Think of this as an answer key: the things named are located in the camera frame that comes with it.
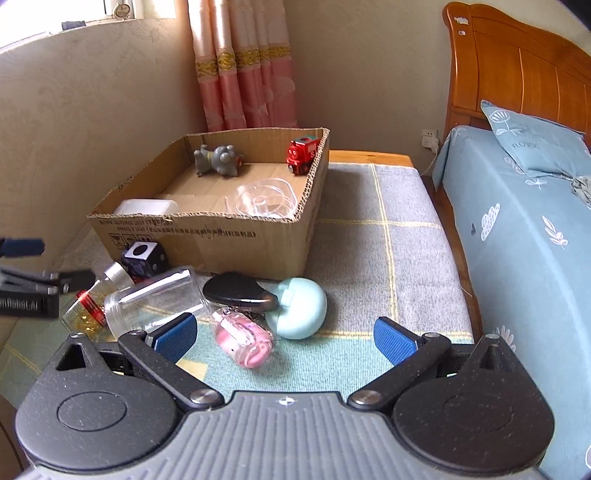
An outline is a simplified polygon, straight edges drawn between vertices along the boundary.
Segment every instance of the toy train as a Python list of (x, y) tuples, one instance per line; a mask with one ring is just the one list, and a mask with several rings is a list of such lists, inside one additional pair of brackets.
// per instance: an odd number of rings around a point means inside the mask
[(301, 137), (292, 140), (287, 150), (287, 168), (294, 175), (306, 175), (316, 156), (320, 138)]

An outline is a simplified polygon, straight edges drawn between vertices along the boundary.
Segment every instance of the gold curtain trim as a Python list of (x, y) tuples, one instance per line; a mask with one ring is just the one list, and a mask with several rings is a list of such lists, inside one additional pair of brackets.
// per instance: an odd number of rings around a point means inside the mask
[(208, 61), (196, 61), (195, 68), (197, 69), (197, 77), (216, 77), (217, 76), (217, 60), (211, 59)]
[(239, 50), (236, 53), (223, 51), (217, 55), (217, 59), (195, 62), (197, 77), (215, 77), (218, 72), (229, 72), (234, 68), (243, 69), (259, 65), (261, 60), (275, 60), (283, 57), (291, 57), (289, 45), (271, 45), (269, 47), (251, 47)]

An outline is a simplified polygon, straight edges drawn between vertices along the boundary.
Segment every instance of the wooden headboard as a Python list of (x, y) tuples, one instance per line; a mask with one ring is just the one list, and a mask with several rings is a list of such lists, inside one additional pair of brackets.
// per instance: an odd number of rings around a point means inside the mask
[(452, 44), (445, 135), (456, 125), (490, 129), (486, 99), (585, 132), (591, 144), (591, 57), (546, 30), (488, 5), (443, 9)]

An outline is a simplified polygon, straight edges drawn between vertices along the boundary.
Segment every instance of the silver bottle cap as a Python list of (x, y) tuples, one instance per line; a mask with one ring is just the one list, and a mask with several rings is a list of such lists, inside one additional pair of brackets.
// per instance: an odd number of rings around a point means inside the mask
[(135, 285), (134, 281), (127, 274), (124, 268), (117, 262), (105, 270), (105, 276), (111, 280), (111, 282), (113, 282), (113, 285), (115, 285), (117, 290), (124, 290)]

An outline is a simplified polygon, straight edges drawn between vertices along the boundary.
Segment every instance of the curtain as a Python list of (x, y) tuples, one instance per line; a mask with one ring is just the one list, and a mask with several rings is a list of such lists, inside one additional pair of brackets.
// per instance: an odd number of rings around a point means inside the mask
[(283, 0), (189, 0), (189, 20), (209, 131), (297, 125)]

